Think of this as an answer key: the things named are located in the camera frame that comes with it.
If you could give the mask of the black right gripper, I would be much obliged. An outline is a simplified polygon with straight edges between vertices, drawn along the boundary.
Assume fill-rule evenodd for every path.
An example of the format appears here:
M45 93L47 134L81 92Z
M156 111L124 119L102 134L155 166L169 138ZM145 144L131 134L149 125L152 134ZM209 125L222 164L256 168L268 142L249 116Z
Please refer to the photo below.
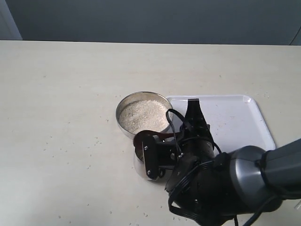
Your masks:
M228 173L230 156L219 152L200 108L188 99L185 121L176 142L182 156L166 184L168 208L201 226L221 226L235 219L235 192Z

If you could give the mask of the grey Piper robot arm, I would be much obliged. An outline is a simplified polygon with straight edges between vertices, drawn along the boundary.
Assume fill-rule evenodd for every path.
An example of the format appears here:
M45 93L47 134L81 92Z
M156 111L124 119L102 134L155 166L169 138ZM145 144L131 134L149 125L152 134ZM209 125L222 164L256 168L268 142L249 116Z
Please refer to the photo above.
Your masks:
M169 211L201 226L221 226L250 214L252 225L284 200L301 197L301 142L275 150L248 145L222 152L205 121L198 99L189 99L182 125L174 134L176 164L166 184Z

